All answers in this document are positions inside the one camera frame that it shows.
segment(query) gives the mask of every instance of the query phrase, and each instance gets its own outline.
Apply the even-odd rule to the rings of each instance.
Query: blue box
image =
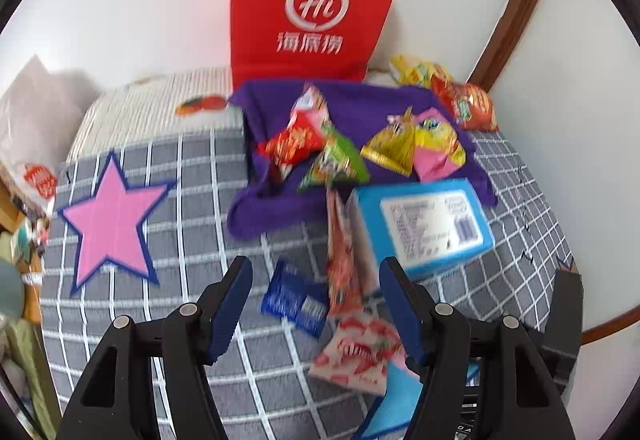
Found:
[[[347,203],[362,292],[380,287],[378,268],[395,256],[410,279],[466,263],[495,246],[466,179],[354,189]]]

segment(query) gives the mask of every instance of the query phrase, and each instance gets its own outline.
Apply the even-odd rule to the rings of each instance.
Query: purple cloth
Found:
[[[465,148],[466,163],[451,178],[466,177],[483,205],[495,206],[497,198],[489,176],[473,159],[475,145],[446,113],[436,95],[429,89],[407,86],[401,88],[369,86],[343,80],[313,80],[324,95],[329,115],[337,130],[349,137],[360,149],[386,125],[387,115],[401,115],[408,106],[418,115],[436,107],[456,128],[458,140]],[[294,167],[286,181],[280,185],[269,181],[269,161],[255,152],[255,145],[270,139],[289,123],[291,107],[302,94],[304,80],[252,80],[244,83],[230,99],[244,110],[255,180],[238,192],[231,204],[226,224],[238,239],[251,239],[262,232],[292,225],[299,221],[326,218],[324,188],[311,187],[303,193],[297,188],[316,156]],[[416,182],[365,160],[371,173],[371,184]],[[343,195],[350,187],[339,189]]]

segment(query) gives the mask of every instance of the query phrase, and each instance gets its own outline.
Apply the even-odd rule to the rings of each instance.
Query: red snack bag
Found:
[[[322,127],[325,124],[331,124],[324,96],[316,86],[308,82],[303,87],[302,95],[298,97],[293,108],[291,108],[289,125],[293,123],[299,113],[304,113],[309,124],[320,133],[322,133]]]
[[[329,222],[326,264],[329,282],[328,315],[362,311],[360,281],[353,264],[351,229],[342,200],[333,189],[326,190],[326,211]]]
[[[302,162],[312,152],[321,151],[322,147],[322,134],[309,122],[304,112],[298,111],[285,129],[271,140],[259,143],[257,152],[273,160],[284,180],[291,171],[291,166]]]
[[[494,102],[480,86],[445,82],[433,76],[431,88],[463,129],[500,131],[495,118]]]
[[[314,360],[309,375],[345,388],[383,395],[387,363],[401,350],[400,337],[391,324],[365,312],[355,313],[340,321],[334,337]]]

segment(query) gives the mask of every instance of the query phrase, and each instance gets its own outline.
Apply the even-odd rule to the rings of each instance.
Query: white circle logo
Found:
[[[301,30],[310,32],[333,28],[343,19],[348,8],[349,0],[303,0],[298,4],[296,0],[286,0],[284,3],[289,21]]]

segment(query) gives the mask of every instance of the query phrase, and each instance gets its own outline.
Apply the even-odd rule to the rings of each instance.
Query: snack packet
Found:
[[[303,87],[302,96],[298,97],[293,108],[291,108],[289,125],[296,119],[297,113],[305,113],[308,121],[319,133],[322,133],[322,128],[325,124],[331,124],[324,96],[316,86],[308,82]]]
[[[353,264],[351,229],[340,196],[326,190],[329,222],[326,272],[329,281],[329,315],[362,311],[362,293],[358,272]]]
[[[309,122],[304,112],[300,112],[286,129],[271,140],[259,143],[258,153],[271,157],[277,165],[295,165],[322,147],[322,133]]]
[[[456,131],[436,108],[416,117],[414,169],[421,182],[447,178],[466,161]]]
[[[500,131],[495,118],[494,102],[480,86],[447,83],[436,77],[431,81],[431,87],[463,129]]]
[[[291,109],[287,127],[257,146],[260,155],[272,160],[270,177],[274,182],[284,181],[295,164],[324,147],[323,128],[331,124],[326,101],[313,84],[305,84],[303,90]]]
[[[303,277],[284,259],[278,260],[260,312],[286,317],[298,328],[318,339],[326,321],[326,285]]]
[[[406,55],[391,57],[389,72],[398,84],[422,86],[430,89],[431,79],[434,76],[445,83],[453,80],[453,77],[444,66],[428,60],[407,57]]]
[[[369,179],[369,171],[351,140],[327,124],[324,126],[324,148],[302,178],[298,190],[334,182],[365,184]]]
[[[415,121],[411,107],[401,117],[389,117],[389,125],[373,135],[360,156],[404,176],[410,176],[414,162]]]
[[[396,329],[371,314],[351,314],[314,360],[309,375],[365,393],[386,393],[386,365],[402,347]]]

